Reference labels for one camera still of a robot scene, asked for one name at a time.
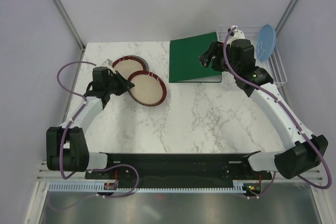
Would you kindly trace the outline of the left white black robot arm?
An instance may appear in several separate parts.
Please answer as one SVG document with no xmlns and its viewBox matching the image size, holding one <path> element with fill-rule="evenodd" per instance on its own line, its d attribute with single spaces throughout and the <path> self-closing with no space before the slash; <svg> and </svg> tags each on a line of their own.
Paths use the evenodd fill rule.
<svg viewBox="0 0 336 224">
<path fill-rule="evenodd" d="M 135 87 L 117 71 L 108 67 L 95 67 L 92 81 L 86 92 L 80 95 L 83 103 L 61 125 L 50 127 L 46 132 L 46 158 L 49 170 L 85 172 L 97 170 L 103 178 L 111 178 L 115 165 L 105 153 L 88 149 L 85 133 L 94 119 L 104 110 L 112 95 L 120 96 Z"/>
</svg>

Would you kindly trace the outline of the red rimmed beige plate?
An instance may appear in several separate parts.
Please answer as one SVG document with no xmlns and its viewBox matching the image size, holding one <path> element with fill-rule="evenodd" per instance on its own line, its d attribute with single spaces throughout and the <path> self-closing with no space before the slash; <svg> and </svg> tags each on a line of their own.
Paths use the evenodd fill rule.
<svg viewBox="0 0 336 224">
<path fill-rule="evenodd" d="M 128 79 L 134 72 L 142 71 L 142 66 L 134 60 L 125 60 L 118 63 L 113 67 L 115 71 L 118 71 L 125 79 Z"/>
</svg>

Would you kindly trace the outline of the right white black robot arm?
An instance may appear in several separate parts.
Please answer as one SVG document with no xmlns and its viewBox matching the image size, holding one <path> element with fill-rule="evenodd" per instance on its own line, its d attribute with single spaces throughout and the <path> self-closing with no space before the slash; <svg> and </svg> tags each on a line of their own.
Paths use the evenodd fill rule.
<svg viewBox="0 0 336 224">
<path fill-rule="evenodd" d="M 240 166 L 245 178 L 251 179 L 259 171 L 269 170 L 292 179 L 321 163 L 328 140 L 323 135 L 314 135 L 294 115 L 270 74 L 256 65 L 254 47 L 248 39 L 237 39 L 229 45 L 213 41 L 198 59 L 203 67 L 234 76 L 236 85 L 262 109 L 284 146 L 283 152 L 247 155 L 247 162 Z"/>
</svg>

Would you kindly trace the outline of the grey-green ceramic plate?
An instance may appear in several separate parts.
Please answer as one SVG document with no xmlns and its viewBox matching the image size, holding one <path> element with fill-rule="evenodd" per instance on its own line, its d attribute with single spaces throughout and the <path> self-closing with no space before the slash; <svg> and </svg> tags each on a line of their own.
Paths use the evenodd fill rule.
<svg viewBox="0 0 336 224">
<path fill-rule="evenodd" d="M 112 63 L 112 66 L 115 67 L 118 63 L 120 63 L 122 61 L 125 61 L 125 60 L 137 61 L 142 66 L 143 70 L 149 71 L 148 63 L 143 58 L 141 58 L 140 56 L 136 56 L 136 55 L 123 56 L 123 57 L 117 59 L 116 61 L 114 61 Z"/>
</svg>

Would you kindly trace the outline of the light blue plastic plate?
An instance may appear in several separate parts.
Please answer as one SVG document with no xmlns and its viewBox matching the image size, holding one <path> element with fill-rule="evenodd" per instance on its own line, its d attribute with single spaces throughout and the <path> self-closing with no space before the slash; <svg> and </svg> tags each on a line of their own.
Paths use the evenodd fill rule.
<svg viewBox="0 0 336 224">
<path fill-rule="evenodd" d="M 276 31 L 271 25 L 264 25 L 260 29 L 256 40 L 256 58 L 260 62 L 267 61 L 276 46 Z"/>
</svg>

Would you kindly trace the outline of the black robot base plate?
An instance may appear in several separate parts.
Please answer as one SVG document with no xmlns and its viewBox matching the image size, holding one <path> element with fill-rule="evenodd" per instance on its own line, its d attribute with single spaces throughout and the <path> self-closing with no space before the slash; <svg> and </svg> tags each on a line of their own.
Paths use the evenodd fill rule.
<svg viewBox="0 0 336 224">
<path fill-rule="evenodd" d="M 270 172 L 253 171 L 243 154 L 108 154 L 107 166 L 123 166 L 107 172 L 86 173 L 86 179 L 117 179 L 136 186 L 228 186 L 234 180 L 270 180 Z"/>
</svg>

